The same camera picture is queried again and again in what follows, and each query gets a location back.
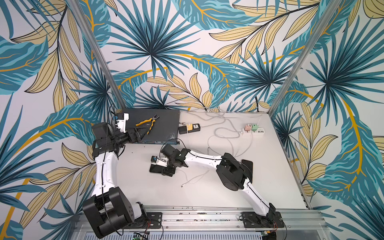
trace white table surface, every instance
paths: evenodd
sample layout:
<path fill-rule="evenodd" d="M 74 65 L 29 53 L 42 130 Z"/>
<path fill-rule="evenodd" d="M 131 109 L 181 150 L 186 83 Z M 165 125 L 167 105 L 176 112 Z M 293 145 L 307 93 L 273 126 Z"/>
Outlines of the white table surface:
<path fill-rule="evenodd" d="M 210 118 L 204 112 L 194 113 L 204 119 Z M 243 155 L 236 157 L 238 161 L 246 159 L 253 162 L 253 186 L 263 197 L 280 209 L 305 209 L 305 203 L 295 182 L 292 171 L 286 160 L 284 152 L 278 140 L 278 136 L 267 114 L 257 113 L 225 113 L 225 117 L 231 118 L 238 131 L 246 123 L 257 123 L 263 127 L 265 134 L 261 137 L 253 137 L 252 145 Z M 187 112 L 180 113 L 180 122 L 199 123 L 201 126 L 220 123 L 223 119 L 215 118 L 203 121 L 197 116 Z M 199 132 L 179 134 L 187 148 L 207 154 L 207 140 L 214 134 L 218 127 L 232 129 L 226 121 L 210 127 L 204 127 Z M 219 129 L 217 134 L 226 137 L 237 136 L 236 133 Z M 234 154 L 243 153 L 250 145 L 251 137 L 230 139 L 234 147 Z M 231 145 L 227 139 L 212 137 L 209 140 L 211 148 L 220 155 L 225 152 L 232 154 Z M 144 205 L 162 206 L 190 206 L 190 207 L 250 207 L 239 192 L 231 191 L 224 187 L 215 171 L 209 171 L 195 184 L 181 185 L 188 179 L 205 173 L 205 168 L 177 168 L 173 177 L 162 176 L 149 172 L 151 156 L 159 154 L 161 145 L 157 144 L 128 144 L 118 163 L 118 186 L 124 192 L 128 200 L 133 203 L 140 201 Z M 173 145 L 182 149 L 182 144 Z"/>

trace yellow leaf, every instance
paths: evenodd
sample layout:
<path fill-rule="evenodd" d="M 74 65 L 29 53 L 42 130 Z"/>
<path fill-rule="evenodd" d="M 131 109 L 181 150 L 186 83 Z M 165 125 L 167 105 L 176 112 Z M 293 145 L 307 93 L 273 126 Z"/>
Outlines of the yellow leaf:
<path fill-rule="evenodd" d="M 185 92 L 184 90 L 182 90 L 178 87 L 172 87 L 172 86 L 160 87 L 160 90 L 169 91 L 170 93 L 184 93 Z"/>
<path fill-rule="evenodd" d="M 92 153 L 93 153 L 93 148 L 92 146 L 87 146 L 87 152 L 88 152 L 88 156 L 91 160 L 93 160 L 93 156 L 92 156 Z"/>
<path fill-rule="evenodd" d="M 79 83 L 76 82 L 77 81 L 77 76 L 74 73 L 74 68 L 73 68 L 71 62 L 69 61 L 69 59 L 67 58 L 67 56 L 64 54 L 63 49 L 61 48 L 61 46 L 60 46 L 59 49 L 60 49 L 61 64 L 62 64 L 62 66 L 64 68 L 64 72 L 67 75 L 67 77 L 69 78 L 69 80 L 73 83 L 74 87 L 76 89 L 79 89 Z"/>
<path fill-rule="evenodd" d="M 166 70 L 166 72 L 167 72 L 167 76 L 168 76 L 169 79 L 172 79 L 172 81 L 173 81 L 176 85 L 178 85 L 179 87 L 181 87 L 182 89 L 184 89 L 185 92 L 189 93 L 189 91 L 188 91 L 188 89 L 187 89 L 187 86 L 185 85 L 184 81 L 181 80 L 181 78 L 179 78 L 179 77 L 176 76 L 175 74 L 173 74 L 173 78 L 171 78 L 171 77 L 170 77 L 170 72 L 169 72 L 168 69 Z"/>
<path fill-rule="evenodd" d="M 197 81 L 197 73 L 193 74 L 189 80 L 189 87 L 191 88 L 192 95 L 200 99 L 201 87 Z"/>
<path fill-rule="evenodd" d="M 250 112 L 252 110 L 255 110 L 257 108 L 256 102 L 253 102 L 252 105 L 246 110 L 246 112 Z"/>
<path fill-rule="evenodd" d="M 47 59 L 41 66 L 32 86 L 30 86 L 25 92 L 39 93 L 46 89 L 49 84 L 51 84 L 53 77 L 56 74 L 58 64 L 57 50 L 54 50 L 48 55 Z"/>
<path fill-rule="evenodd" d="M 65 53 L 68 55 L 70 60 L 76 65 L 76 67 L 80 70 L 80 63 L 79 60 L 77 59 L 75 53 L 73 52 L 70 42 L 68 40 L 67 34 L 64 31 L 64 28 L 61 28 L 60 30 L 60 39 L 62 46 L 64 48 Z"/>
<path fill-rule="evenodd" d="M 300 0 L 300 6 L 308 6 L 319 3 L 321 0 Z M 299 5 L 298 0 L 286 0 L 287 4 L 290 5 Z"/>
<path fill-rule="evenodd" d="M 259 29 L 259 26 L 242 26 L 240 28 L 223 31 L 221 33 L 210 33 L 209 35 L 219 41 L 231 41 L 249 36 L 257 29 Z"/>
<path fill-rule="evenodd" d="M 204 106 L 206 106 L 207 108 L 211 106 L 213 96 L 214 95 L 209 90 L 203 94 L 202 102 Z"/>
<path fill-rule="evenodd" d="M 105 4 L 110 6 L 111 8 L 117 10 L 118 7 L 116 6 L 116 3 L 113 0 L 104 0 Z"/>
<path fill-rule="evenodd" d="M 325 151 L 327 150 L 328 145 L 336 138 L 337 136 L 335 135 L 326 135 L 322 137 L 313 147 L 310 162 L 313 162 L 321 158 L 324 155 Z"/>
<path fill-rule="evenodd" d="M 57 84 L 53 90 L 53 107 L 55 108 L 55 112 L 60 111 L 64 107 L 64 97 L 61 81 L 61 72 L 59 71 Z"/>
<path fill-rule="evenodd" d="M 68 105 L 72 105 L 72 104 L 74 104 L 74 103 L 71 102 L 71 100 L 68 98 L 68 96 L 66 96 L 65 105 L 68 106 Z"/>
<path fill-rule="evenodd" d="M 297 169 L 296 161 L 294 160 L 292 164 L 293 164 L 293 172 L 295 173 L 297 179 L 300 179 L 299 170 Z"/>
<path fill-rule="evenodd" d="M 40 8 L 40 10 L 44 13 L 44 15 L 46 16 L 49 16 L 49 15 L 55 15 L 55 14 L 58 14 L 59 12 L 62 12 L 64 11 L 65 7 L 66 7 L 66 4 L 65 4 L 65 1 L 64 0 L 49 0 L 49 2 L 54 5 L 56 7 L 57 10 L 59 10 L 59 12 L 56 11 L 56 9 L 54 9 L 51 4 L 49 4 L 47 1 L 45 0 L 40 0 L 39 1 L 41 3 L 41 5 L 45 8 L 45 10 L 43 8 Z M 31 9 L 33 13 L 38 13 L 36 11 L 36 9 Z"/>
<path fill-rule="evenodd" d="M 72 183 L 72 187 L 70 191 L 68 192 L 67 196 L 65 196 L 66 199 L 72 196 L 75 192 L 77 192 L 77 189 L 79 188 L 79 184 L 80 186 L 82 186 L 82 184 L 87 179 L 88 173 L 93 167 L 93 165 L 95 164 L 90 164 L 87 167 L 85 167 L 83 170 L 81 170 L 81 172 L 79 172 L 79 174 L 77 175 L 77 177 L 74 179 Z"/>
<path fill-rule="evenodd" d="M 91 184 L 91 182 L 92 182 L 93 177 L 95 176 L 95 174 L 96 174 L 96 164 L 93 164 L 93 167 L 92 167 L 92 169 L 89 171 L 89 174 L 88 174 L 88 176 L 87 176 L 87 181 L 85 182 L 85 186 L 86 186 L 86 187 L 88 187 L 89 184 Z M 86 187 L 83 188 L 83 190 L 81 191 L 81 194 L 83 194 L 83 193 L 87 190 Z"/>
<path fill-rule="evenodd" d="M 238 45 L 241 46 L 241 44 L 245 41 L 245 39 L 238 41 L 237 43 L 234 44 L 229 44 L 227 46 L 224 46 L 220 48 L 214 55 L 213 57 L 215 58 L 223 58 L 225 57 L 228 53 L 230 53 L 233 49 L 235 49 Z"/>
<path fill-rule="evenodd" d="M 256 48 L 260 46 L 263 39 L 263 34 L 266 29 L 266 25 L 262 28 L 260 28 L 257 33 L 249 40 L 247 43 L 247 46 L 245 48 L 245 60 L 248 60 L 251 57 L 251 54 L 253 55 L 256 52 Z"/>
<path fill-rule="evenodd" d="M 272 43 L 275 40 L 275 36 L 277 34 L 277 31 L 283 26 L 283 24 L 284 24 L 285 20 L 287 20 L 287 18 L 288 18 L 288 15 L 285 15 L 285 16 L 279 18 L 267 30 L 267 32 L 265 34 L 265 38 L 264 38 L 265 47 L 267 50 L 272 46 Z"/>
<path fill-rule="evenodd" d="M 174 99 L 177 99 L 177 100 L 180 100 L 180 101 L 184 101 L 184 102 L 199 102 L 198 100 L 196 100 L 195 98 L 193 97 L 190 97 L 188 95 L 185 95 L 185 94 L 170 94 L 171 97 L 173 97 Z"/>
<path fill-rule="evenodd" d="M 364 0 L 364 12 L 369 18 L 384 17 L 384 4 L 380 0 Z"/>
<path fill-rule="evenodd" d="M 308 127 L 311 127 L 312 124 L 312 109 L 306 102 L 301 103 L 301 109 L 303 110 L 305 119 L 307 120 Z"/>
<path fill-rule="evenodd" d="M 262 106 L 263 108 L 267 108 L 267 109 L 270 108 L 270 106 L 267 102 L 259 102 L 259 105 Z"/>
<path fill-rule="evenodd" d="M 309 185 L 309 184 L 303 185 L 303 190 L 304 190 L 305 195 L 307 195 L 309 197 L 312 196 L 313 188 L 311 187 L 311 185 Z"/>
<path fill-rule="evenodd" d="M 44 28 L 39 27 L 36 31 L 18 38 L 13 38 L 11 40 L 16 43 L 24 43 L 29 41 L 33 44 L 42 44 L 46 39 L 48 39 L 48 47 L 50 48 L 57 39 L 57 29 L 60 25 L 59 22 L 51 22 L 51 24 L 54 28 L 52 28 L 49 23 L 45 22 L 43 23 Z"/>
<path fill-rule="evenodd" d="M 229 63 L 231 64 L 239 64 L 240 62 L 240 56 L 242 51 L 242 44 L 240 44 L 235 51 L 231 55 L 231 59 L 229 60 Z"/>
<path fill-rule="evenodd" d="M 361 0 L 357 0 L 354 7 L 352 8 L 352 11 L 350 12 L 348 16 L 348 26 L 350 26 L 353 23 L 353 20 L 355 20 L 355 17 L 359 11 Z"/>
<path fill-rule="evenodd" d="M 321 163 L 315 163 L 312 165 L 310 170 L 308 171 L 308 175 L 306 177 L 307 180 L 315 180 L 325 174 L 325 168 L 327 165 Z"/>
<path fill-rule="evenodd" d="M 156 76 L 147 78 L 147 82 L 174 86 L 170 81 L 170 79 L 166 80 L 165 78 L 156 77 Z"/>
<path fill-rule="evenodd" d="M 272 20 L 282 14 L 287 13 L 287 10 L 284 8 L 280 8 L 277 10 L 277 14 L 275 15 L 275 6 L 268 6 L 268 9 L 265 14 L 265 7 L 246 7 L 246 6 L 239 6 L 239 5 L 233 5 L 235 9 L 243 10 L 245 14 L 251 17 L 259 17 L 255 22 L 264 22 Z"/>
<path fill-rule="evenodd" d="M 296 143 L 295 143 L 295 150 L 296 150 L 297 158 L 299 159 L 299 162 L 300 162 L 301 172 L 303 173 L 303 175 L 305 175 L 307 173 L 307 162 L 304 159 L 304 156 L 301 154 L 301 152 L 297 148 Z"/>
<path fill-rule="evenodd" d="M 300 143 L 300 149 L 303 152 L 305 161 L 308 164 L 310 161 L 308 144 L 307 144 L 307 141 L 304 139 L 303 135 L 301 134 L 300 130 L 299 130 L 299 143 Z"/>
<path fill-rule="evenodd" d="M 86 158 L 84 153 L 79 152 L 79 151 L 70 150 L 69 148 L 67 148 L 64 145 L 64 143 L 61 144 L 61 152 L 63 153 L 64 158 L 68 162 L 70 162 L 76 166 L 82 166 L 83 167 L 83 166 L 91 163 L 90 161 L 88 161 L 88 159 Z"/>
<path fill-rule="evenodd" d="M 72 87 L 69 85 L 69 83 L 65 80 L 63 80 L 64 90 L 65 94 L 67 94 L 68 100 L 74 104 L 77 100 L 79 100 L 79 97 L 77 94 L 72 90 Z"/>
<path fill-rule="evenodd" d="M 71 169 L 67 167 L 58 167 L 45 174 L 45 176 L 48 178 L 48 181 L 31 179 L 30 182 L 36 185 L 49 184 L 67 176 L 68 174 L 76 172 L 77 170 L 79 170 L 79 168 Z"/>
<path fill-rule="evenodd" d="M 320 107 L 315 115 L 313 116 L 313 125 L 312 125 L 312 138 L 311 138 L 311 146 L 314 143 L 314 140 L 317 138 L 317 135 L 320 132 L 320 126 L 321 126 L 321 118 L 317 118 L 319 116 L 319 113 L 321 111 L 322 107 Z"/>
<path fill-rule="evenodd" d="M 300 118 L 300 126 L 302 126 L 302 131 L 305 135 L 305 137 L 308 139 L 308 141 L 311 139 L 311 133 L 310 128 L 308 127 L 307 122 L 304 120 L 303 117 Z"/>
<path fill-rule="evenodd" d="M 74 19 L 73 13 L 71 10 L 67 10 L 68 15 L 68 24 L 71 30 L 72 37 L 77 45 L 77 48 L 80 50 L 80 37 L 79 37 L 79 30 L 77 28 L 76 21 Z"/>
<path fill-rule="evenodd" d="M 57 188 L 57 190 L 53 194 L 52 199 L 49 202 L 47 209 L 53 209 L 56 206 L 56 204 L 60 201 L 60 194 L 64 195 L 65 192 L 67 192 L 68 188 L 71 185 L 74 174 L 75 173 L 72 173 L 64 181 L 62 181 L 60 183 L 59 187 Z"/>
<path fill-rule="evenodd" d="M 176 103 L 177 105 L 189 107 L 189 108 L 203 108 L 200 103 Z"/>
<path fill-rule="evenodd" d="M 30 212 L 24 211 L 23 216 L 20 220 L 20 224 L 25 228 L 31 220 L 36 216 L 37 212 L 42 208 L 45 202 L 50 196 L 56 191 L 60 183 L 50 185 L 45 190 L 46 192 L 41 192 L 28 204 L 27 208 Z"/>
<path fill-rule="evenodd" d="M 298 17 L 296 21 L 292 24 L 291 28 L 288 30 L 288 33 L 285 36 L 284 40 L 293 36 L 300 29 L 302 29 L 307 23 L 309 23 L 310 20 L 313 18 L 313 16 L 316 14 L 318 8 L 319 8 L 319 5 L 317 5 L 316 7 L 312 8 L 309 11 L 306 11 L 300 17 Z"/>
<path fill-rule="evenodd" d="M 224 58 L 224 61 L 229 62 L 229 60 L 231 60 L 231 56 L 232 56 L 232 55 L 229 55 L 228 57 Z"/>

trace white cable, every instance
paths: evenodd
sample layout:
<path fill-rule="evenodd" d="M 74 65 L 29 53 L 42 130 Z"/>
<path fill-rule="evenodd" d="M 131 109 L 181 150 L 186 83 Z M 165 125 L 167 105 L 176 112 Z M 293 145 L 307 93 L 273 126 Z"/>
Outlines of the white cable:
<path fill-rule="evenodd" d="M 186 181 L 187 182 L 185 182 L 185 183 L 183 183 L 182 185 L 181 185 L 181 187 L 183 187 L 184 185 L 186 185 L 186 184 L 195 184 L 195 183 L 197 183 L 198 181 L 200 181 L 208 172 L 209 172 L 209 170 L 207 170 L 205 173 L 203 173 L 203 174 L 200 174 L 200 175 L 198 175 L 198 176 L 196 176 L 196 177 L 193 177 L 191 180 L 188 180 L 188 177 L 187 177 L 187 174 L 183 171 L 183 170 L 180 170 L 180 169 L 177 169 L 178 171 L 182 171 L 183 173 L 184 173 L 184 175 L 185 175 L 185 179 L 186 179 Z M 191 183 L 191 181 L 192 180 L 194 180 L 195 178 L 197 178 L 197 177 L 200 177 L 201 176 L 201 178 L 199 178 L 196 182 L 192 182 Z"/>

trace black mounting plate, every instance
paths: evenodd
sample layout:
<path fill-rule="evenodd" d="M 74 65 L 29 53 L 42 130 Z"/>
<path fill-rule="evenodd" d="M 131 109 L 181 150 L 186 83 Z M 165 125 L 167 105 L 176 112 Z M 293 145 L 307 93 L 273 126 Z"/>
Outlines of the black mounting plate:
<path fill-rule="evenodd" d="M 163 213 L 162 212 L 147 212 L 147 216 L 149 219 L 151 219 L 151 225 L 148 229 L 160 229 L 161 228 L 161 221 L 163 220 Z M 146 229 L 147 228 L 147 222 L 144 222 L 139 227 L 137 226 L 125 226 L 124 229 Z"/>
<path fill-rule="evenodd" d="M 273 223 L 270 224 L 264 216 L 260 216 L 254 212 L 242 212 L 241 217 L 245 228 L 273 228 Z M 280 219 L 282 219 L 281 213 L 275 212 L 274 221 L 278 228 L 283 228 L 284 222 Z"/>

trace pliers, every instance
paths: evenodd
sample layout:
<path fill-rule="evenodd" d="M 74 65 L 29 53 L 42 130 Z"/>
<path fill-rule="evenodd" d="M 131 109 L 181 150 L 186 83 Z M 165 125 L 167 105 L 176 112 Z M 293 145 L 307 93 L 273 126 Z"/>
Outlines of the pliers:
<path fill-rule="evenodd" d="M 154 116 L 151 117 L 150 119 L 144 120 L 144 121 L 142 121 L 142 122 L 136 124 L 136 127 L 139 126 L 139 125 L 141 125 L 141 124 L 144 124 L 144 123 L 146 123 L 146 122 L 151 122 L 151 121 L 152 121 L 152 123 L 151 123 L 151 127 L 149 128 L 149 130 L 148 130 L 148 132 L 147 132 L 147 135 L 148 135 L 149 132 L 152 130 L 153 124 L 156 122 L 156 119 L 158 119 L 158 118 L 160 117 L 160 116 L 156 117 L 156 115 L 154 115 Z"/>

